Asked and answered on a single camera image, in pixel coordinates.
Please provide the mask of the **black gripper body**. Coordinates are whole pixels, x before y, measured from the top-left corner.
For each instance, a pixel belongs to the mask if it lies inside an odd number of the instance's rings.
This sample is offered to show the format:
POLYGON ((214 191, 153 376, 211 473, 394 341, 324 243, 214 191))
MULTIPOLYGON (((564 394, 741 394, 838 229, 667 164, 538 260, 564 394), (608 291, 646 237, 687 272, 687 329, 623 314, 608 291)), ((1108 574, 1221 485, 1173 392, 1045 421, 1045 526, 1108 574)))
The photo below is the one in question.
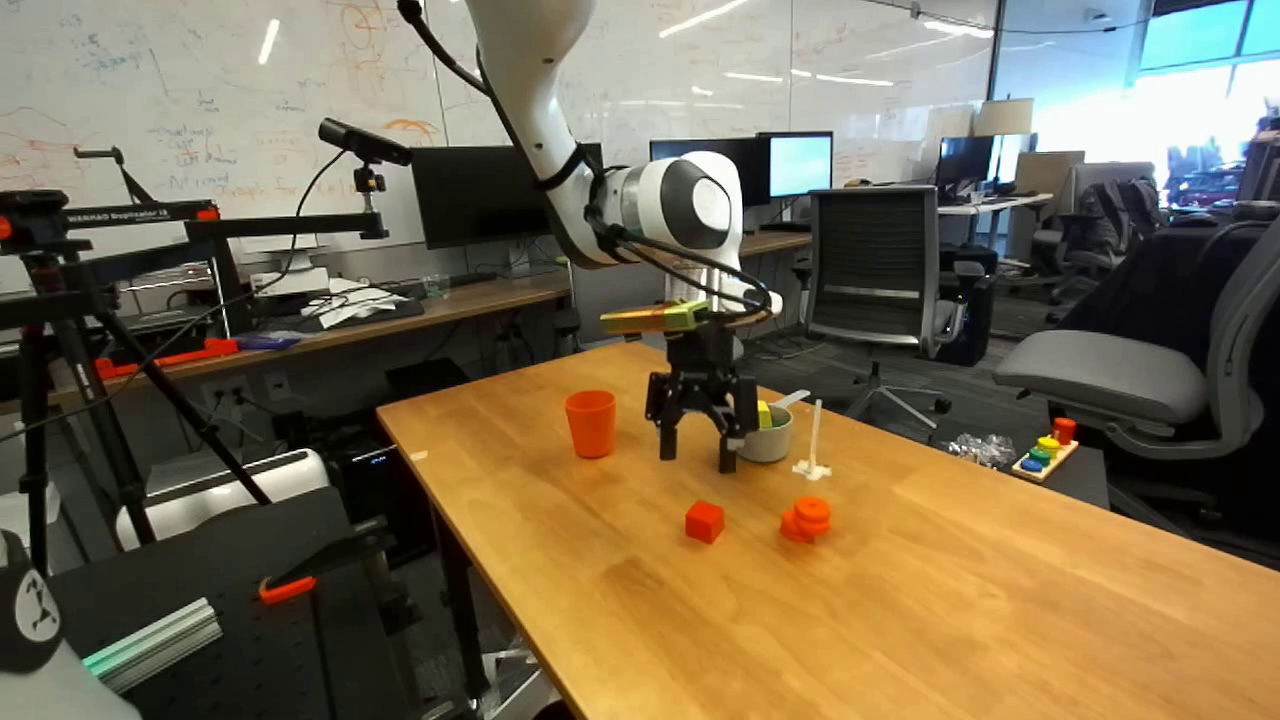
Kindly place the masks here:
POLYGON ((685 411, 705 411, 720 431, 759 427, 755 384, 736 365, 736 337, 705 322, 667 341, 667 366, 646 376, 643 417, 673 431, 685 411))

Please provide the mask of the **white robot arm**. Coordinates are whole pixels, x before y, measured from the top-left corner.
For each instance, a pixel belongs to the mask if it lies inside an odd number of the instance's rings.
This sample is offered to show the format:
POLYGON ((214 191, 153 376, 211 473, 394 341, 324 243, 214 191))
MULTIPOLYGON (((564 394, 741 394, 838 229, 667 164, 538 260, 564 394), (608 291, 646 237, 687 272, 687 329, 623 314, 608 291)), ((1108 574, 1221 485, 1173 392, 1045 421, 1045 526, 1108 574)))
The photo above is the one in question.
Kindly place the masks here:
POLYGON ((579 269, 652 264, 667 274, 660 337, 667 366, 646 376, 643 417, 660 454, 678 447, 678 421, 700 411, 720 431, 730 473, 759 427, 755 384, 741 371, 741 329, 783 301, 741 269, 744 187, 722 150, 599 164, 570 136, 555 74, 597 0, 464 0, 477 26, 481 88, 523 150, 555 215, 555 239, 579 269))

